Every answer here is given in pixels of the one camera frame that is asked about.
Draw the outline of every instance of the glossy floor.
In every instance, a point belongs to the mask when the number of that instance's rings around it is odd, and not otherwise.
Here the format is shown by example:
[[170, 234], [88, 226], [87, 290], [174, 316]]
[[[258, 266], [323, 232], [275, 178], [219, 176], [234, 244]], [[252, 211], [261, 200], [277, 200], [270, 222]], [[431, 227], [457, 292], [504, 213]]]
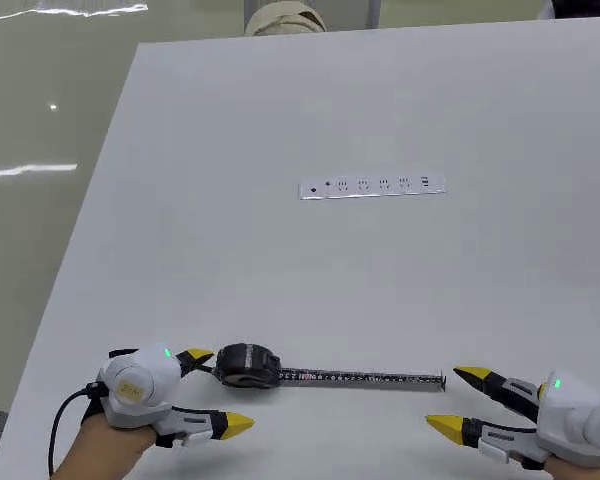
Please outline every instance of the glossy floor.
[[[380, 26], [533, 19], [541, 4], [385, 0]], [[15, 394], [136, 45], [238, 36], [242, 12], [241, 0], [0, 0], [0, 409]]]

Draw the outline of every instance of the electrical outlet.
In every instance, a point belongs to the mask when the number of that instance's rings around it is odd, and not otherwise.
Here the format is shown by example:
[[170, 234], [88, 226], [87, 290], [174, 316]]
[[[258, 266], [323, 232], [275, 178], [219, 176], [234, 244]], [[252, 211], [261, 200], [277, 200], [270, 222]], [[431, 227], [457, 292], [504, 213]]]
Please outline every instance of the electrical outlet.
[[381, 197], [445, 193], [444, 178], [428, 173], [414, 175], [338, 176], [307, 180], [300, 184], [303, 200], [348, 197]]
[[365, 194], [369, 193], [369, 189], [371, 188], [371, 185], [369, 183], [370, 182], [367, 177], [358, 178], [358, 182], [357, 182], [358, 194], [365, 195]]
[[342, 193], [343, 195], [349, 192], [349, 182], [346, 178], [338, 179], [335, 186], [338, 192]]
[[380, 177], [378, 187], [380, 188], [381, 192], [387, 193], [391, 189], [391, 182], [389, 182], [389, 179], [386, 177]]
[[409, 186], [409, 177], [406, 177], [404, 175], [398, 177], [398, 188], [401, 192], [407, 191], [409, 189]]

